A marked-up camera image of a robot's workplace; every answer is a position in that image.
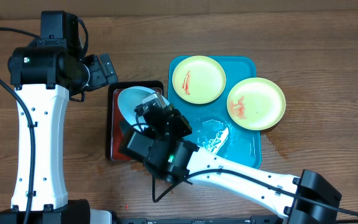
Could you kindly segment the light blue plate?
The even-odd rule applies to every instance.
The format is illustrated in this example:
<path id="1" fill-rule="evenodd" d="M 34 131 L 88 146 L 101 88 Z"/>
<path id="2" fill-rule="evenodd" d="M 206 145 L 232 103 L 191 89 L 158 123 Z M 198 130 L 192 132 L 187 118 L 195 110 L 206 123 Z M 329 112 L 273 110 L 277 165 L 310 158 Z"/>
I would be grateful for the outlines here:
<path id="1" fill-rule="evenodd" d="M 135 108 L 142 103 L 142 99 L 153 94 L 155 90 L 143 86 L 132 86 L 121 91 L 117 98 L 117 105 L 123 118 L 129 124 L 136 124 Z"/>

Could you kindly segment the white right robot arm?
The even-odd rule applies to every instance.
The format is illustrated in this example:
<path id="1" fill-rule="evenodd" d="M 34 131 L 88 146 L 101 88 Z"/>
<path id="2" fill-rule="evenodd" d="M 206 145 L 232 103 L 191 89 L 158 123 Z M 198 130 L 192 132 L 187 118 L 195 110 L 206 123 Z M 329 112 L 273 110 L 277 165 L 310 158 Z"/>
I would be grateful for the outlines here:
<path id="1" fill-rule="evenodd" d="M 182 182 L 230 191 L 251 200 L 285 223 L 336 223 L 341 194 L 321 175 L 275 174 L 215 156 L 185 140 L 192 129 L 161 94 L 132 96 L 129 142 L 122 152 L 144 164 L 153 178 L 174 187 Z"/>

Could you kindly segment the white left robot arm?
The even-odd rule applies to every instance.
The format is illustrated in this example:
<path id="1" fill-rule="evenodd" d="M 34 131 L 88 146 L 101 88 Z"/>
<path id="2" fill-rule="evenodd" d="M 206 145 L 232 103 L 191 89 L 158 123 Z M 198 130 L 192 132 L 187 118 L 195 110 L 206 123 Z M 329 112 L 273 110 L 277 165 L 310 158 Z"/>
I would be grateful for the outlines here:
<path id="1" fill-rule="evenodd" d="M 76 94 L 117 82 L 109 55 L 19 47 L 8 68 L 19 98 L 19 160 L 11 207 L 0 212 L 0 223 L 113 223 L 113 212 L 70 200 L 63 175 L 67 104 Z"/>

